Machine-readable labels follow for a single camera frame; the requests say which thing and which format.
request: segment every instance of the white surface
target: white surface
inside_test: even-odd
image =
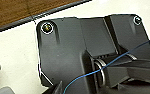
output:
[[[150,38],[150,0],[93,0],[42,19],[103,17],[110,14],[139,15]],[[33,22],[0,33],[0,64],[0,88],[9,86],[15,94],[41,94],[46,89],[41,86],[38,77]]]

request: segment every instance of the wire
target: wire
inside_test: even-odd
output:
[[[143,45],[145,45],[145,44],[147,44],[147,43],[150,43],[150,40],[149,40],[149,41],[146,41],[146,42],[144,42],[144,43],[142,43],[142,44],[140,44],[140,45],[138,45],[138,46],[136,46],[135,48],[129,50],[129,51],[126,52],[126,53],[123,53],[122,55],[118,56],[117,58],[115,58],[114,60],[112,60],[110,63],[108,63],[106,66],[102,67],[101,69],[75,78],[73,81],[71,81],[71,82],[65,87],[63,94],[66,93],[67,88],[68,88],[72,83],[74,83],[76,80],[78,80],[78,79],[80,79],[80,78],[83,78],[83,77],[86,77],[86,76],[89,76],[89,75],[92,75],[92,74],[95,74],[95,73],[97,73],[97,72],[99,72],[99,71],[105,69],[106,67],[108,67],[109,65],[111,65],[112,63],[114,63],[116,60],[120,59],[121,57],[123,57],[123,56],[129,54],[130,52],[132,52],[132,51],[138,49],[139,47],[141,47],[141,46],[143,46]]]
[[[28,14],[31,16],[32,21],[34,21],[34,23],[35,23],[35,25],[36,25],[35,19],[34,19],[34,17],[32,16],[32,14],[31,14],[31,12],[30,12],[30,7],[29,7],[29,5],[28,5],[28,0],[26,0],[26,5],[27,5]]]

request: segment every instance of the mounting hole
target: mounting hole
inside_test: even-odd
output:
[[[41,31],[45,34],[50,34],[53,32],[54,26],[50,22],[45,22],[41,25]]]
[[[139,17],[139,16],[135,16],[133,18],[133,22],[136,24],[136,25],[140,25],[141,22],[142,22],[142,19]]]

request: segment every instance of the black plastic part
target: black plastic part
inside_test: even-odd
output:
[[[143,24],[134,23],[135,17],[138,16],[123,14],[99,18],[72,17],[41,21],[37,25],[37,37],[42,71],[53,84],[63,81],[62,87],[65,88],[76,77],[98,69],[94,65],[96,59],[99,58],[108,64],[122,53],[148,41]],[[50,22],[54,26],[52,33],[45,34],[41,31],[40,27],[45,22]],[[150,43],[130,54],[137,59],[150,60]],[[75,81],[69,86],[66,94],[101,94],[101,89],[115,91],[117,92],[115,94],[118,94],[118,89],[110,88],[127,79],[150,80],[148,77],[143,77],[146,73],[142,73],[144,69],[150,71],[148,69],[150,67],[135,66],[140,64],[136,62],[134,58],[124,56],[106,68],[105,85],[109,89],[99,86],[103,82],[100,79],[101,73],[97,73]],[[144,79],[132,73],[133,70],[142,73]],[[51,86],[44,77],[41,78],[41,82],[44,86]]]

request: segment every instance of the blue cable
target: blue cable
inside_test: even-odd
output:
[[[114,60],[112,60],[110,63],[108,63],[106,66],[102,67],[101,69],[96,70],[96,71],[93,71],[93,72],[91,72],[91,73],[88,73],[88,74],[85,74],[85,75],[82,75],[82,76],[79,76],[79,77],[75,78],[73,81],[71,81],[71,82],[66,86],[66,88],[64,89],[63,94],[66,93],[67,88],[68,88],[73,82],[75,82],[76,80],[78,80],[78,79],[80,79],[80,78],[83,78],[83,77],[86,77],[86,76],[89,76],[89,75],[92,75],[92,74],[95,74],[95,73],[97,73],[97,72],[103,70],[104,68],[106,68],[106,67],[108,67],[109,65],[111,65],[112,63],[114,63],[116,60],[120,59],[121,57],[123,57],[123,56],[129,54],[130,52],[136,50],[137,48],[139,48],[139,47],[141,47],[141,46],[143,46],[143,45],[145,45],[145,44],[147,44],[147,43],[150,43],[150,40],[147,41],[147,42],[144,42],[144,43],[142,43],[142,44],[140,44],[140,45],[138,45],[138,46],[136,46],[135,48],[129,50],[129,51],[126,52],[126,53],[121,54],[120,56],[118,56],[117,58],[115,58]]]

